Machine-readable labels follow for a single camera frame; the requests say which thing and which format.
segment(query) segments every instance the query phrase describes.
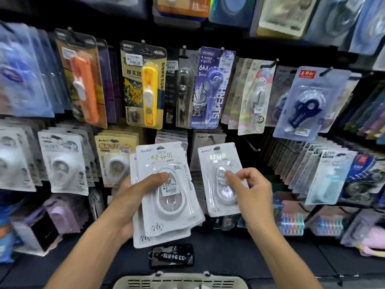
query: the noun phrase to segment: right hand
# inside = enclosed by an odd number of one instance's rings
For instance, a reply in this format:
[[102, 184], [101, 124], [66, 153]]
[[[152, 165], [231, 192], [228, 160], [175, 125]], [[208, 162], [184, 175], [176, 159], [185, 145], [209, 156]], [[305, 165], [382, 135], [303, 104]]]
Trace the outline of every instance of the right hand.
[[[275, 226], [272, 184], [257, 169], [244, 168], [235, 174], [227, 171], [226, 179], [237, 195], [239, 210], [249, 229]], [[243, 179], [252, 188], [245, 187]]]

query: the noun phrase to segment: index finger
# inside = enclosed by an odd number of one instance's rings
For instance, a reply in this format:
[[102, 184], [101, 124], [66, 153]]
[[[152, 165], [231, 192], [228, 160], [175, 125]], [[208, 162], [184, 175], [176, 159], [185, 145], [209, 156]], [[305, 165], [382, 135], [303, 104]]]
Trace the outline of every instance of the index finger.
[[257, 184], [262, 183], [263, 181], [266, 181], [267, 179], [260, 173], [256, 168], [249, 167], [244, 168], [242, 170], [239, 170], [236, 175], [240, 179], [246, 179], [248, 185], [255, 186]]

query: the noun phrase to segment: orange clip dispenser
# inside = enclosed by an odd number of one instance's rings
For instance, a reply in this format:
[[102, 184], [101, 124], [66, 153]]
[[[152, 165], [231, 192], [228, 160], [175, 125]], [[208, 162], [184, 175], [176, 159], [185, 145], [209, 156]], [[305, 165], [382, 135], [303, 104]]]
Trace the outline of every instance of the orange clip dispenser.
[[74, 74], [73, 85], [79, 95], [80, 106], [85, 121], [96, 124], [99, 121], [97, 110], [94, 78], [91, 70], [91, 57], [84, 52], [78, 52], [78, 56], [71, 57], [71, 68]]
[[147, 63], [142, 67], [144, 125], [154, 127], [158, 107], [158, 67]]

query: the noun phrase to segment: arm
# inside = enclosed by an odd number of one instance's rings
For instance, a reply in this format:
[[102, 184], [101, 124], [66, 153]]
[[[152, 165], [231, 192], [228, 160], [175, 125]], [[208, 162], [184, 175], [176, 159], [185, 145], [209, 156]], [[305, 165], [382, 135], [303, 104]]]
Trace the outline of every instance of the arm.
[[[322, 289], [309, 267], [278, 230], [273, 217], [271, 183], [255, 168], [245, 168], [226, 178], [238, 197], [248, 231], [261, 251], [279, 289]], [[247, 179], [245, 187], [240, 179]]]
[[131, 186], [127, 177], [111, 205], [87, 229], [45, 289], [99, 289], [119, 248], [134, 233], [132, 216], [143, 196], [168, 178], [168, 173], [157, 173]]

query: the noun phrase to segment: left hand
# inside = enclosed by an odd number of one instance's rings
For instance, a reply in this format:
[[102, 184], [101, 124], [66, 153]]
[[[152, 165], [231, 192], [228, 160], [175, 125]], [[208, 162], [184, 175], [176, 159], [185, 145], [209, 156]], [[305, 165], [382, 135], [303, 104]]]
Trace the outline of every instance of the left hand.
[[170, 175], [167, 172], [155, 173], [132, 185], [130, 176], [119, 187], [111, 204], [98, 221], [115, 226], [121, 243], [125, 243], [134, 233], [132, 216], [142, 203], [143, 196], [163, 185]]

